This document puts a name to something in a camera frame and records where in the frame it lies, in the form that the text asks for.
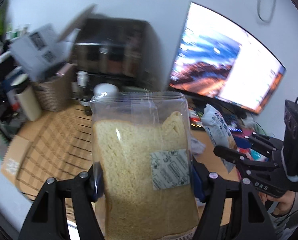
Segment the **right hand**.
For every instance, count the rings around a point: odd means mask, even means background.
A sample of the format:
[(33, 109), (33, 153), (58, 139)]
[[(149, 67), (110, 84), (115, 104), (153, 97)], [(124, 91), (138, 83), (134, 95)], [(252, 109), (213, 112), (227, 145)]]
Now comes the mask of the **right hand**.
[(274, 198), (274, 197), (264, 194), (262, 192), (259, 192), (258, 195), (259, 195), (261, 201), (263, 202), (263, 204), (265, 204), (265, 202), (268, 200), (270, 200), (272, 202), (277, 202), (275, 209), (272, 212), (270, 212), (272, 215), (284, 216), (285, 214), (289, 213), (289, 211), (291, 211), (294, 201), (295, 201), (296, 193), (293, 191), (287, 191), (280, 198)]

